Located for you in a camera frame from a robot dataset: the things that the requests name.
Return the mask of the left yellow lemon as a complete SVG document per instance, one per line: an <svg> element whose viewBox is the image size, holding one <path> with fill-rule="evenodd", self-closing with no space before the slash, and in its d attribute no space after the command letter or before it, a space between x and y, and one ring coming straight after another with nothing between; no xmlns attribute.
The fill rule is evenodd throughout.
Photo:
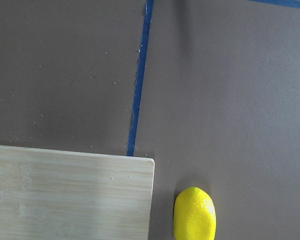
<svg viewBox="0 0 300 240"><path fill-rule="evenodd" d="M173 210L176 240L213 240L216 226L214 203L205 191L193 186L176 197Z"/></svg>

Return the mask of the wooden cutting board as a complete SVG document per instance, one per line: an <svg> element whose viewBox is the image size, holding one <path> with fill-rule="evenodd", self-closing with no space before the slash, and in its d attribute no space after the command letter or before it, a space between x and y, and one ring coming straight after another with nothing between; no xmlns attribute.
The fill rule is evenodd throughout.
<svg viewBox="0 0 300 240"><path fill-rule="evenodd" d="M146 240L151 158L0 145L0 240Z"/></svg>

